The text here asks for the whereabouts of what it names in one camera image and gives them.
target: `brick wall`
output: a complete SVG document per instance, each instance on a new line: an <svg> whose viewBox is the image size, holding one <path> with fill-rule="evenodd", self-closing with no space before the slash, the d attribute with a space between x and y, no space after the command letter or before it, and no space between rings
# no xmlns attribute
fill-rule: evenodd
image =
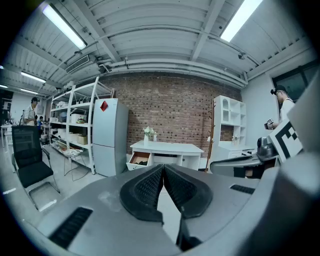
<svg viewBox="0 0 320 256"><path fill-rule="evenodd" d="M207 157L211 99L224 95L242 100L240 90L198 79L146 74L101 77L100 81L116 88L116 97L129 108L128 154L132 154L130 145L143 140L143 128L149 126L157 132L157 141L191 143L204 151L202 157ZM224 126L221 140L231 141L232 134L232 128Z"/></svg>

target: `black mesh chair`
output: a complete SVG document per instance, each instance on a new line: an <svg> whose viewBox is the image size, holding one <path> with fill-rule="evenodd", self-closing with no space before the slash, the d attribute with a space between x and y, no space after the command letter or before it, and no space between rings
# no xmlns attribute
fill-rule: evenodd
<svg viewBox="0 0 320 256"><path fill-rule="evenodd" d="M39 132L36 126L12 127L12 142L12 164L16 170L16 165L18 166L17 174L26 192L27 188L31 185L41 182L49 176L53 177L55 186L46 181L27 192L27 195L33 202L35 208L38 209L30 196L31 191L38 189L45 184L50 184L58 193L60 193L54 177L54 172L51 169L50 154L45 148L41 148ZM48 157L50 167L42 161L42 152Z"/></svg>

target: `open drawer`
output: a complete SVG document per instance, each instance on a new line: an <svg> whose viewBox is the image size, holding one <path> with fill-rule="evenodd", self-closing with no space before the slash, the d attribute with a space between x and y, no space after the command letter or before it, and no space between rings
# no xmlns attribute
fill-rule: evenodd
<svg viewBox="0 0 320 256"><path fill-rule="evenodd" d="M147 162L146 165L142 164L136 164L140 162ZM146 152L133 152L132 157L129 162L126 163L126 166L128 167L129 171L132 171L134 169L139 169L147 166L153 165L153 156L151 153Z"/></svg>

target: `white shelving unit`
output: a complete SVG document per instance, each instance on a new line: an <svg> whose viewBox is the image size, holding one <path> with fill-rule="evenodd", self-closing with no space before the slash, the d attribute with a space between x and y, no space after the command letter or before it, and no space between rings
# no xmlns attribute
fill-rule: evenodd
<svg viewBox="0 0 320 256"><path fill-rule="evenodd" d="M50 129L49 129L49 134L50 136L53 136L60 141L62 141L64 144L66 144L67 148L69 149L70 147L80 147L83 150L82 153L82 158L84 159L84 163L87 167L91 169L92 174L95 174L95 165L94 165L94 159L93 159L93 152L92 152L92 141L91 141L91 133L92 133L92 116L93 116L93 111L94 111L94 106L95 106L95 100L99 99L99 97L106 97L106 96L111 96L112 95L112 90L103 85L101 82L99 82L99 77L97 76L95 79L95 82L79 86L77 87L74 85L69 91L66 92L60 92L58 95L55 95L52 98L51 102L51 109L50 109ZM80 103L76 104L77 98L84 98L87 97L89 99L88 102L85 103ZM68 106L66 107L59 107L59 108L53 108L54 103L58 102L66 102ZM59 122L59 121L51 121L52 117L59 116L59 113L61 112L66 112L66 122ZM81 114L88 115L88 120L87 123L71 123L71 114L74 112L81 112ZM62 128L65 128L65 134L66 138L61 138L57 135L51 134L51 127L52 124L56 125L61 125ZM83 131L84 134L87 135L87 140L88 144L83 145L78 143L77 141L70 141L68 139L68 134L69 132L72 132L74 127L82 127L85 129ZM51 139L50 145L58 150L60 153L61 150L59 148L54 147L51 144ZM79 164L83 165L83 161L81 157L78 157L79 159L75 158L72 160L75 160Z"/></svg>
<svg viewBox="0 0 320 256"><path fill-rule="evenodd" d="M243 151L255 147L246 145L247 112L246 104L238 100L218 96L214 99L214 130L210 162L240 157ZM221 126L232 126L235 141L222 141Z"/></svg>

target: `white refrigerator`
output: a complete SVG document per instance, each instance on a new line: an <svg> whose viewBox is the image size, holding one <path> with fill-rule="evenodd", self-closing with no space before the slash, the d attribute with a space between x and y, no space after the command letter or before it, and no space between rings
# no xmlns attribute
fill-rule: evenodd
<svg viewBox="0 0 320 256"><path fill-rule="evenodd" d="M128 115L129 109L117 98L95 101L92 142L98 174L110 177L126 168Z"/></svg>

